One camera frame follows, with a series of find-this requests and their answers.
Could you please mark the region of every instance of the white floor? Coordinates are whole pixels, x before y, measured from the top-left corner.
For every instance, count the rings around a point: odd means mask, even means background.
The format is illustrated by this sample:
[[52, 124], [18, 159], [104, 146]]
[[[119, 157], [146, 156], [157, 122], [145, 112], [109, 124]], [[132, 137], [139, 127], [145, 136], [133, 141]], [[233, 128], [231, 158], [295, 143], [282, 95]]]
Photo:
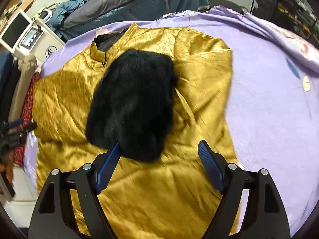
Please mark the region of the white floor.
[[4, 204], [4, 209], [17, 227], [29, 227], [38, 198], [37, 190], [22, 168], [14, 167], [13, 177], [16, 195], [13, 201]]

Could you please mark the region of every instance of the silver screw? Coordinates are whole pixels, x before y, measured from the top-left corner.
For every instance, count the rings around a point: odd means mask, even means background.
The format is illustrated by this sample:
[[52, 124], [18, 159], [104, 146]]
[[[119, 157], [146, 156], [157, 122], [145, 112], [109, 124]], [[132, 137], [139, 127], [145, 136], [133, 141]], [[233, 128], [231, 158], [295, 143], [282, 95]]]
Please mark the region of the silver screw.
[[261, 172], [262, 175], [267, 175], [268, 174], [268, 171], [266, 169], [261, 169], [260, 172]]
[[236, 170], [236, 169], [237, 169], [237, 165], [236, 165], [236, 164], [229, 164], [229, 165], [228, 165], [228, 168], [229, 168], [230, 170]]
[[83, 165], [83, 169], [84, 169], [84, 170], [89, 170], [89, 169], [91, 169], [91, 167], [92, 167], [92, 164], [85, 164], [85, 165]]
[[52, 175], [57, 175], [59, 173], [59, 170], [58, 169], [54, 169], [52, 170], [51, 174]]

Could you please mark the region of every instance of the control panel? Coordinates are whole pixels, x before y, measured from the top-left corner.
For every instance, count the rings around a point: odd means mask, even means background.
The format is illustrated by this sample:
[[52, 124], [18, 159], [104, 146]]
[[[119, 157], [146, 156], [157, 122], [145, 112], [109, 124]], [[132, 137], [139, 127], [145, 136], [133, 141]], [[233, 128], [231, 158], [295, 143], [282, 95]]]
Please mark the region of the control panel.
[[28, 33], [25, 35], [24, 39], [20, 42], [19, 46], [26, 48], [28, 51], [31, 51], [42, 34], [42, 30], [39, 30], [35, 26], [32, 26]]

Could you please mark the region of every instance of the beige fabric roll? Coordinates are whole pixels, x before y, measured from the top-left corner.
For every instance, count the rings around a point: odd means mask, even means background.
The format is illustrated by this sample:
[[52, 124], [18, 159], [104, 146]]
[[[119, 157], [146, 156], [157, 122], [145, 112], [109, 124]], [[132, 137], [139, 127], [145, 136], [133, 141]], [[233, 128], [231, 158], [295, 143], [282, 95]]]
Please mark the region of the beige fabric roll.
[[9, 121], [16, 120], [20, 117], [24, 100], [28, 93], [32, 76], [37, 68], [37, 60], [35, 56], [26, 56], [24, 61], [19, 63], [21, 71], [20, 79], [17, 83], [9, 112]]

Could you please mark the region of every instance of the white machine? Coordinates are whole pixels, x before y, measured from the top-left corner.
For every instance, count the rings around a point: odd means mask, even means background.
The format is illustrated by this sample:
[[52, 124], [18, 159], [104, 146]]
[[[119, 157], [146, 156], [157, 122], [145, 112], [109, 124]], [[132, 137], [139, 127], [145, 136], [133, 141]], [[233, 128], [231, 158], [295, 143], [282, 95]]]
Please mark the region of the white machine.
[[65, 43], [50, 30], [39, 15], [30, 19], [20, 10], [0, 34], [0, 44], [18, 59], [34, 55], [38, 65]]

